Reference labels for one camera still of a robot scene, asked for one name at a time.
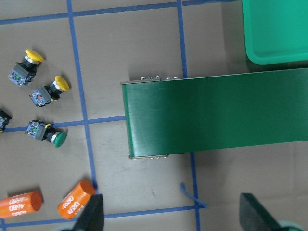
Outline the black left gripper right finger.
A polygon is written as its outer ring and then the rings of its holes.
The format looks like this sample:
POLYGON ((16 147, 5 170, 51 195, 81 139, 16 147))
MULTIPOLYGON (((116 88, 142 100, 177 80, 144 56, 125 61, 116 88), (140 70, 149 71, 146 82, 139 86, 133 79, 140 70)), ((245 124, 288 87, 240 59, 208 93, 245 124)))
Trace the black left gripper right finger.
POLYGON ((278 231, 282 228, 251 193, 240 194, 239 222, 244 231, 278 231))

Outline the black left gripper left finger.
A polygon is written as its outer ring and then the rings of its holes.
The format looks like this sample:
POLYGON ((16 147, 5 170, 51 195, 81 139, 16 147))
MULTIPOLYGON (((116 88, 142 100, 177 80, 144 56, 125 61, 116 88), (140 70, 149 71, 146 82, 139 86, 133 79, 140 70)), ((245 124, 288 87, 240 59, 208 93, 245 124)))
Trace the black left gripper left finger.
POLYGON ((73 231, 102 231, 103 228, 103 195, 92 195, 73 226, 73 231))

